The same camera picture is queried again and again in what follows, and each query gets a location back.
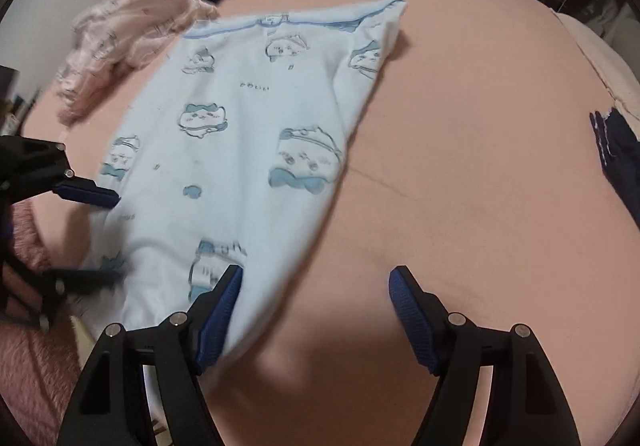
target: metal screw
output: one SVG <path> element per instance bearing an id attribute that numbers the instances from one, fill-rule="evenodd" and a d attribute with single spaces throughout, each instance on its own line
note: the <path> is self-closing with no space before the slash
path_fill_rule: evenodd
<path id="1" fill-rule="evenodd" d="M 62 296 L 65 293 L 65 283 L 58 278 L 56 280 L 56 292 Z"/>
<path id="2" fill-rule="evenodd" d="M 104 333 L 107 334 L 107 336 L 109 336 L 110 338 L 112 338 L 113 336 L 117 336 L 118 334 L 120 334 L 119 323 L 112 323 L 111 325 L 108 325 L 108 327 L 105 328 Z"/>
<path id="3" fill-rule="evenodd" d="M 515 331 L 521 338 L 528 338 L 531 335 L 531 329 L 526 325 L 516 325 Z"/>
<path id="4" fill-rule="evenodd" d="M 187 314 L 184 312 L 174 312 L 169 316 L 169 323 L 171 323 L 174 327 L 179 327 L 183 323 L 187 321 Z"/>
<path id="5" fill-rule="evenodd" d="M 40 328 L 45 334 L 49 332 L 49 318 L 47 318 L 44 314 L 40 315 Z"/>
<path id="6" fill-rule="evenodd" d="M 451 314 L 449 314 L 449 323 L 455 325 L 456 327 L 462 327 L 462 325 L 466 323 L 466 318 L 459 312 L 452 312 Z"/>

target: white fabric with cartoon print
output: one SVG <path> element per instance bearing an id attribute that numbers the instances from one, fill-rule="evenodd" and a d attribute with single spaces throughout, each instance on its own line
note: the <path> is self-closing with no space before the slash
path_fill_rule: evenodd
<path id="1" fill-rule="evenodd" d="M 122 287 L 80 302 L 99 335 L 156 325 L 244 269 L 224 353 L 242 350 L 320 228 L 403 0 L 200 23 L 133 102 L 98 184 L 87 267 Z"/>

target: peach-colored bed sheet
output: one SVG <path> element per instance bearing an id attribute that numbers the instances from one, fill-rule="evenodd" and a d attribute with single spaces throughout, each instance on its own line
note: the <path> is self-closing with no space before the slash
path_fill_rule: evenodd
<path id="1" fill-rule="evenodd" d="M 356 1 L 228 0 L 220 10 Z M 159 63 L 66 136 L 76 172 L 95 175 Z M 388 273 L 406 264 L 479 325 L 531 325 L 582 444 L 602 446 L 640 366 L 640 233 L 602 175 L 588 120 L 610 103 L 540 3 L 408 0 L 318 243 L 267 335 L 208 395 L 226 444 L 411 444 L 436 380 L 388 299 Z M 26 135 L 61 140 L 57 106 L 46 94 Z M 34 207 L 53 262 L 77 263 L 86 209 L 52 195 Z M 467 445 L 478 443 L 489 382 L 483 372 Z"/>

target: blue gripper pad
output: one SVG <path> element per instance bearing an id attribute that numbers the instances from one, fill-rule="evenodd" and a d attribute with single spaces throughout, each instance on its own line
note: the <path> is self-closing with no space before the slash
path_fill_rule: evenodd
<path id="1" fill-rule="evenodd" d="M 220 354 L 222 354 L 222 349 L 225 346 L 226 330 L 229 328 L 231 312 L 233 312 L 236 305 L 241 285 L 242 268 L 238 267 L 236 274 L 222 293 L 218 305 L 212 310 L 200 331 L 196 363 L 201 372 L 204 372 L 208 366 L 214 365 Z"/>
<path id="2" fill-rule="evenodd" d="M 414 349 L 415 358 L 433 374 L 438 366 L 433 330 L 398 269 L 389 275 L 389 298 Z"/>

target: pink fluffy blanket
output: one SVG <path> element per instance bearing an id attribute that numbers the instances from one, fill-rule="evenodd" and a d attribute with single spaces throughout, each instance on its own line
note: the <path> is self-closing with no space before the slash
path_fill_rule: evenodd
<path id="1" fill-rule="evenodd" d="M 14 227 L 15 254 L 33 270 L 47 269 L 49 259 L 30 201 L 14 205 Z M 2 278 L 13 288 L 15 276 L 7 266 Z M 0 394 L 35 446 L 56 443 L 79 374 L 76 338 L 66 309 L 47 334 L 0 321 Z"/>

